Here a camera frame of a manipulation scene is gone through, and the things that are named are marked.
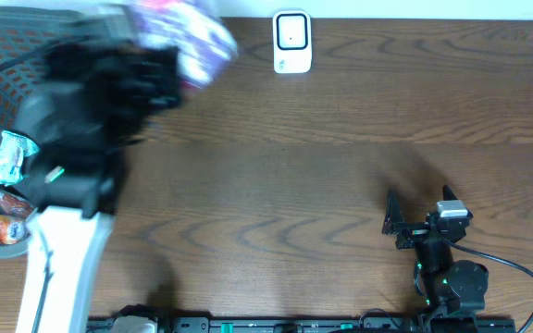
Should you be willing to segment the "purple white snack package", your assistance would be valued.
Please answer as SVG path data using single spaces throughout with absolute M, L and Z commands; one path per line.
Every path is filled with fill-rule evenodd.
M 212 0 L 135 0 L 128 9 L 140 46 L 178 49 L 178 71 L 189 90 L 206 89 L 238 57 Z

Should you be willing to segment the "teal snack packet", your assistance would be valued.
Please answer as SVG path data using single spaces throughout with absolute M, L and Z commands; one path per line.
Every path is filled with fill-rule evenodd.
M 37 154 L 40 147 L 32 139 L 16 132 L 4 130 L 0 142 L 0 185 L 11 186 L 24 178 L 24 159 Z

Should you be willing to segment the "small orange tissue pack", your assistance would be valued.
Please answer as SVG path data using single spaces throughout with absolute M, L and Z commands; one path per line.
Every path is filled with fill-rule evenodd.
M 28 230 L 24 219 L 0 215 L 0 244 L 16 244 L 27 236 Z

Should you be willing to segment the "orange snack bar wrapper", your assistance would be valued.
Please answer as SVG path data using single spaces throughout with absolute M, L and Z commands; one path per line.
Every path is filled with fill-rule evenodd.
M 0 208 L 10 216 L 27 218 L 34 207 L 24 198 L 5 190 L 0 190 Z

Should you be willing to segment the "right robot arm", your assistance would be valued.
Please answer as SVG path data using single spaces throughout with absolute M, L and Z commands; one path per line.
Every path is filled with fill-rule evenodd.
M 472 218 L 471 211 L 447 185 L 442 187 L 442 199 L 423 222 L 406 221 L 397 196 L 388 192 L 382 233 L 396 237 L 397 249 L 415 251 L 415 290 L 441 315 L 473 315 L 485 308 L 488 269 L 452 256 L 452 246 L 466 236 Z

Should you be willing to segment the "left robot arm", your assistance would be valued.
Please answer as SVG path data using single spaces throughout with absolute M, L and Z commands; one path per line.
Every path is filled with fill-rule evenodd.
M 175 45 L 144 47 L 129 23 L 76 23 L 43 52 L 16 133 L 37 145 L 18 192 L 33 206 L 19 332 L 82 332 L 128 167 L 148 118 L 181 103 Z

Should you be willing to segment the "white barcode scanner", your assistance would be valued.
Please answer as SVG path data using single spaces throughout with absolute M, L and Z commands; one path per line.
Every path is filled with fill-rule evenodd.
M 311 17 L 303 10 L 282 10 L 272 19 L 274 70 L 302 74 L 312 67 Z

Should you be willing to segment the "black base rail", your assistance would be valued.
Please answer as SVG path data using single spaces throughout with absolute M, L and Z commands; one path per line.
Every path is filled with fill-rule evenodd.
M 511 333 L 506 318 L 423 319 L 389 314 L 381 309 L 359 317 L 213 317 L 202 313 L 168 313 L 141 304 L 129 305 L 110 317 L 93 317 L 87 332 L 164 333 L 323 333 L 323 332 L 478 332 Z

